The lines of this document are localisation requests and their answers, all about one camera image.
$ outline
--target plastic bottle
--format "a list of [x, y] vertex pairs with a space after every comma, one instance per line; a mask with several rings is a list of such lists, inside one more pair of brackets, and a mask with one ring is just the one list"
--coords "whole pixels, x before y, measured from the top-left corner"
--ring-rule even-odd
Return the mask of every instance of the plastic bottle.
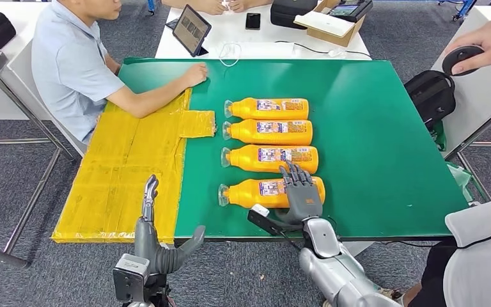
[[253, 120], [307, 120], [309, 104], [303, 98], [255, 99], [225, 102], [225, 116]]
[[287, 169], [285, 161], [298, 164], [313, 174], [319, 165], [317, 148], [312, 146], [246, 145], [239, 149], [221, 150], [221, 166], [238, 166], [246, 171], [279, 173], [279, 167]]
[[[325, 202], [325, 186], [319, 177], [312, 177], [313, 183], [317, 186], [321, 203]], [[227, 187], [219, 186], [219, 205], [226, 206], [229, 203], [240, 205], [244, 208], [251, 208], [256, 203], [266, 208], [288, 208], [289, 201], [283, 179], [255, 180], [247, 179], [240, 184]]]
[[313, 126], [309, 120], [244, 120], [223, 123], [224, 139], [239, 139], [244, 143], [271, 145], [309, 145]]

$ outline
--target green mat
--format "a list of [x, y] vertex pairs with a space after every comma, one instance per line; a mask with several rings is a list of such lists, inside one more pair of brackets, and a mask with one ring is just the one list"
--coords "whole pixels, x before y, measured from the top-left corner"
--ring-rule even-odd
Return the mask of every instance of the green mat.
[[[120, 77], [145, 91], [177, 77], [198, 60], [128, 60]], [[206, 61], [209, 80], [194, 88], [191, 109], [215, 110], [214, 138], [190, 139], [185, 150], [182, 197], [175, 237], [199, 224], [207, 237], [269, 237], [247, 220], [247, 209], [217, 204], [219, 184], [277, 174], [222, 168], [224, 101], [245, 97], [309, 100], [318, 172], [327, 198], [323, 215], [337, 222], [344, 240], [449, 235], [444, 217], [467, 203], [387, 61], [240, 60], [225, 67]], [[239, 122], [230, 118], [230, 122]]]

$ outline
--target yellow taped area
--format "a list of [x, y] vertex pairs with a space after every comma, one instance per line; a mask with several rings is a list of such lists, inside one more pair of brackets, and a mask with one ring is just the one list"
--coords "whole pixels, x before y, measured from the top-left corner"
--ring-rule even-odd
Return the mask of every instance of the yellow taped area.
[[181, 123], [180, 137], [182, 138], [214, 136], [217, 130], [214, 111], [184, 111]]
[[213, 136], [208, 131], [215, 127], [213, 111], [187, 111], [190, 96], [187, 90], [141, 120], [108, 103], [52, 234], [54, 241], [133, 242], [144, 185], [155, 174], [155, 225], [161, 242], [173, 242], [185, 157], [182, 136]]

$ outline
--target black mouse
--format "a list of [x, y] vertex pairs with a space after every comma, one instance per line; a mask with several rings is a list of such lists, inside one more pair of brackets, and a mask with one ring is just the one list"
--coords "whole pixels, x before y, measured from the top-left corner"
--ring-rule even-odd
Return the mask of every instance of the black mouse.
[[[453, 75], [452, 69], [453, 66], [456, 65], [458, 62], [462, 62], [465, 59], [469, 59], [473, 56], [476, 56], [478, 54], [483, 53], [484, 50], [480, 46], [477, 45], [468, 45], [468, 46], [461, 46], [456, 48], [455, 50], [447, 53], [445, 58], [443, 59], [443, 64], [441, 67], [443, 68], [443, 72], [448, 75]], [[456, 74], [454, 76], [461, 76], [461, 75], [467, 75], [471, 74], [472, 72], [476, 71], [477, 68], [475, 69], [470, 69], [466, 70], [465, 72], [461, 72], [459, 74]]]

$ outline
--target robotic hand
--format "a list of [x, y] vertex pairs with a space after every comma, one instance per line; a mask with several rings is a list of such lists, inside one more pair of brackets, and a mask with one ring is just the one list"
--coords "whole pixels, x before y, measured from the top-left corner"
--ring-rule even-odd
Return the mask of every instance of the robotic hand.
[[283, 167], [280, 172], [289, 210], [276, 211], [284, 223], [268, 218], [268, 210], [257, 205], [249, 211], [248, 219], [272, 235], [300, 226], [305, 239], [300, 250], [300, 266], [332, 307], [400, 306], [377, 292], [378, 287], [366, 277], [360, 263], [338, 241], [330, 222], [321, 218], [323, 207], [311, 175], [298, 165], [287, 164], [289, 173]]
[[198, 226], [191, 239], [177, 249], [159, 245], [153, 225], [153, 204], [159, 181], [152, 175], [144, 187], [142, 216], [134, 229], [135, 256], [124, 254], [113, 269], [116, 297], [128, 307], [174, 306], [168, 297], [166, 275], [177, 271], [204, 242], [204, 226]]

